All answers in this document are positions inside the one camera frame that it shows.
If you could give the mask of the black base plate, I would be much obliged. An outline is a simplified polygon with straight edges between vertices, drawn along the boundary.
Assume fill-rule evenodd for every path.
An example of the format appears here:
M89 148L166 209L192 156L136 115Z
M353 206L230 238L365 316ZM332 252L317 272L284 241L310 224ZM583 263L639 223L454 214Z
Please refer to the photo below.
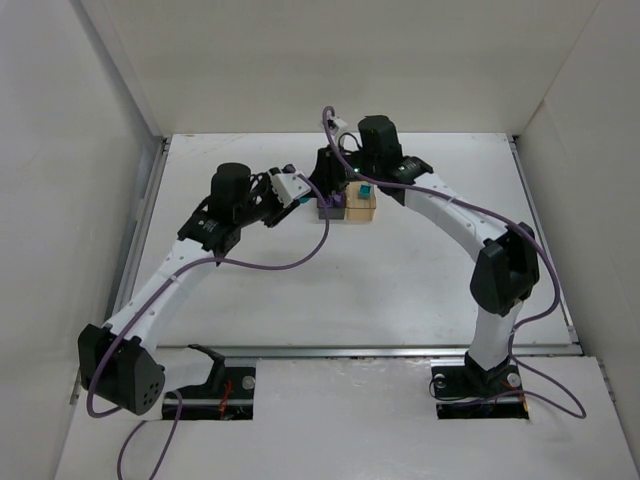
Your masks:
M185 421L249 421L254 416L256 367L227 366L213 385L187 386L179 390Z
M529 419L515 365L488 376L466 365L436 365L431 373L429 393L439 420Z

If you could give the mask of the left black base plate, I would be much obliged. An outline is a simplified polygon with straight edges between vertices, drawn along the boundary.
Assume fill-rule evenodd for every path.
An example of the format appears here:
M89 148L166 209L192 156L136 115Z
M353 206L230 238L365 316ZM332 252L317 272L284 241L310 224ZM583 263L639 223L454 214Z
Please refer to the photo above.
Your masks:
M187 386L179 390L185 421L249 421L254 416L256 367L227 366L213 385Z

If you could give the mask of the grey transparent container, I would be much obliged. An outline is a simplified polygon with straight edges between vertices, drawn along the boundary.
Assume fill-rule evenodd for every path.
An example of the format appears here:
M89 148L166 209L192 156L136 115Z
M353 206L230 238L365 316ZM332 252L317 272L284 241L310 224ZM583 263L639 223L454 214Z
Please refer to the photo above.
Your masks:
M342 221L346 218L346 208L344 210L329 210L325 203L321 203L319 200L316 201L316 211L319 220Z

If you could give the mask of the purple lego brick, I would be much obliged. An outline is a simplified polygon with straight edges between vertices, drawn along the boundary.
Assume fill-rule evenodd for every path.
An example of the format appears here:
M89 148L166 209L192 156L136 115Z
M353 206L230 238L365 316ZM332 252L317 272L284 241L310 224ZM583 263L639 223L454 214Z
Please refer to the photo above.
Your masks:
M346 193L344 191L332 192L324 198L324 203L329 210L344 210L346 208Z

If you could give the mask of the aluminium rail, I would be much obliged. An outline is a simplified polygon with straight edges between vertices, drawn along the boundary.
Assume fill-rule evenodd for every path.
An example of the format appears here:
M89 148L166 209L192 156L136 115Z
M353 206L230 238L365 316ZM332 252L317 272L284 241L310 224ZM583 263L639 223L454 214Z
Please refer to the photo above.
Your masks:
M141 206L124 291L140 290L161 265L218 165L308 172L324 143L318 133L174 136ZM267 357L460 355L477 315L472 270L453 239L385 195L368 223L325 226L307 203L272 229L245 228L229 262L189 295L158 347Z

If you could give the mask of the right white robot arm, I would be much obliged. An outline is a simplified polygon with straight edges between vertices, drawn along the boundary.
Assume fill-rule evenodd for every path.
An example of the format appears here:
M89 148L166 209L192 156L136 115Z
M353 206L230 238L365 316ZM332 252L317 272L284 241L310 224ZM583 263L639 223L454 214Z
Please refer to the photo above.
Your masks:
M396 126L385 115L359 122L360 145L354 151L343 148L349 128L332 107L323 110L322 127L328 145L319 151L313 175L323 196L345 189L350 180L363 180L430 220L474 263L474 336L463 365L433 368L436 394L463 400L505 392L508 377L518 372L511 358L517 318L540 279L533 230L462 199L425 161L403 152Z

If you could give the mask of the orange transparent container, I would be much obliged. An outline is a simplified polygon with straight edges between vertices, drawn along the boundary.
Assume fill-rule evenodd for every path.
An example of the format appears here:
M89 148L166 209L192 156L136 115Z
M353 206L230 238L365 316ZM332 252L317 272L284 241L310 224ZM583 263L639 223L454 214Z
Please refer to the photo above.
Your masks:
M375 187L372 186L372 196L370 199L359 199L357 197L357 190L361 183L368 183L363 181L350 182L345 189L346 193L346 218L345 220L352 223L368 223L374 219L377 200L375 194Z

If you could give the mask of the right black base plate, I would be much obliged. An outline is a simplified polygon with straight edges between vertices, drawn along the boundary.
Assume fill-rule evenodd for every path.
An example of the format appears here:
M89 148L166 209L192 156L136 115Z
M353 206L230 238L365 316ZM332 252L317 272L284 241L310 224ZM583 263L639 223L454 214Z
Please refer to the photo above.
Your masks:
M515 365L488 376L466 365L436 365L431 373L429 393L439 420L529 419Z

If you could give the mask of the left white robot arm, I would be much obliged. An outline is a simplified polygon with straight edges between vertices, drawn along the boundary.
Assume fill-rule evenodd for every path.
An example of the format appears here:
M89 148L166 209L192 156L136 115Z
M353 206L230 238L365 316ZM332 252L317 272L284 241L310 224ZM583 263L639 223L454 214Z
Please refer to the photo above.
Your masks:
M81 383L87 398L116 410L146 414L166 392L215 387L224 358L192 344L162 359L162 334L199 283L237 245L243 228L276 226L310 188L293 166L254 174L240 163L219 166L209 194L177 232L159 268L122 309L101 327L78 337Z

